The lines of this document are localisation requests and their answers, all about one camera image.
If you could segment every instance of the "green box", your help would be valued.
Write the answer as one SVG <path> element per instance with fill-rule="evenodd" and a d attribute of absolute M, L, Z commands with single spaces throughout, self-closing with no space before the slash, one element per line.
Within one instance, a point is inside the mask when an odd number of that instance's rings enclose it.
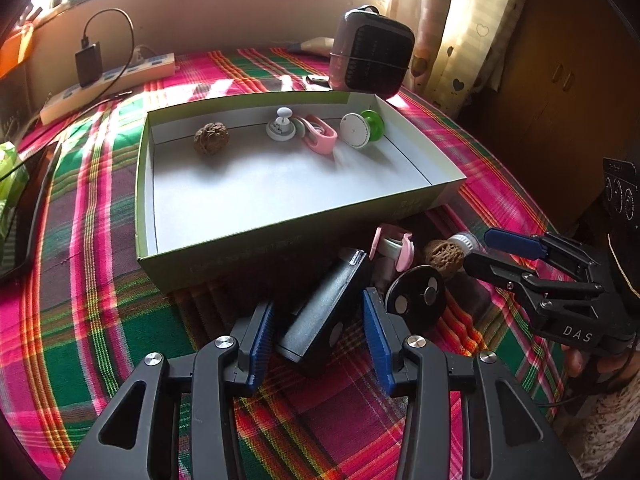
<path fill-rule="evenodd" d="M 385 137 L 331 155 L 297 137 L 276 142 L 266 125 L 279 107 L 338 129 L 372 109 Z M 193 135 L 222 122 L 228 145 L 212 156 Z M 136 176 L 136 251 L 163 292 L 197 285 L 257 257 L 337 237 L 358 222 L 389 222 L 447 203 L 465 175 L 387 102 L 348 92 L 272 92 L 151 111 Z"/>

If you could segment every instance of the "curtain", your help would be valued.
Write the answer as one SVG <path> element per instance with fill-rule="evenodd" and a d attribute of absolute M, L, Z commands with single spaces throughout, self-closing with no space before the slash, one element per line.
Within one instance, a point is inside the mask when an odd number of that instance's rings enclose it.
<path fill-rule="evenodd" d="M 504 54 L 525 0 L 391 0 L 416 45 L 405 84 L 455 118 L 469 95 L 499 88 Z"/>

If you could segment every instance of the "cabinet door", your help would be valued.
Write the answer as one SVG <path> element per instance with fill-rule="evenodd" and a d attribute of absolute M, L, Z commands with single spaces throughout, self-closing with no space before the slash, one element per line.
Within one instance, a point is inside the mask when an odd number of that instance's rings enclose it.
<path fill-rule="evenodd" d="M 548 104 L 565 30 L 559 0 L 526 0 L 507 50 L 500 91 L 486 89 L 464 108 L 460 123 L 527 188 L 536 155 L 524 153 L 530 128 Z"/>
<path fill-rule="evenodd" d="M 639 136 L 640 46 L 606 0 L 558 0 L 563 66 L 529 130 L 536 178 L 523 185 L 561 231 L 602 191 L 602 158 L 624 157 Z"/>

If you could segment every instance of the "orange object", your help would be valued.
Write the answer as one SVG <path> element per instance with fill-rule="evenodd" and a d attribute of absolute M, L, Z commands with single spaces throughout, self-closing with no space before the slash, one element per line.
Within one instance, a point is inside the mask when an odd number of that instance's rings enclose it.
<path fill-rule="evenodd" d="M 0 47 L 0 78 L 22 63 L 33 50 L 33 24 L 27 23 Z"/>

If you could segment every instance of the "plaid blanket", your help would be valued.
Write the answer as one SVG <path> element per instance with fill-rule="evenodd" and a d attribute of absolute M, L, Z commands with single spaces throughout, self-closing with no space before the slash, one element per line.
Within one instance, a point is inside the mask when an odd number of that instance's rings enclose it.
<path fill-rule="evenodd" d="M 178 57 L 170 78 L 144 85 L 81 120 L 27 138 L 33 152 L 59 137 L 63 153 L 44 206 L 36 259 L 20 283 L 0 290 L 0 408 L 44 474 L 57 479 L 118 386 L 150 351 L 188 354 L 228 333 L 250 305 L 246 284 L 214 283 L 164 296 L 136 262 L 134 174 L 146 111 L 245 92 L 303 90 L 325 60 L 281 49 Z M 551 229 L 532 199 L 469 134 L 416 96 L 391 99 L 466 174 L 448 205 L 407 219 L 418 245 L 489 226 L 527 234 Z M 535 267 L 531 262 L 525 264 Z M 556 277 L 541 268 L 545 277 Z M 491 348 L 540 401 L 562 393 L 561 352 L 532 336 L 511 294 L 459 274 L 448 307 L 428 333 L 441 348 L 472 355 Z M 406 401 L 376 383 L 356 320 L 321 381 L 273 357 L 258 394 L 236 402 L 250 480 L 391 479 Z M 182 406 L 180 477 L 190 476 L 189 404 Z M 462 477 L 460 396 L 451 395 L 451 478 Z"/>

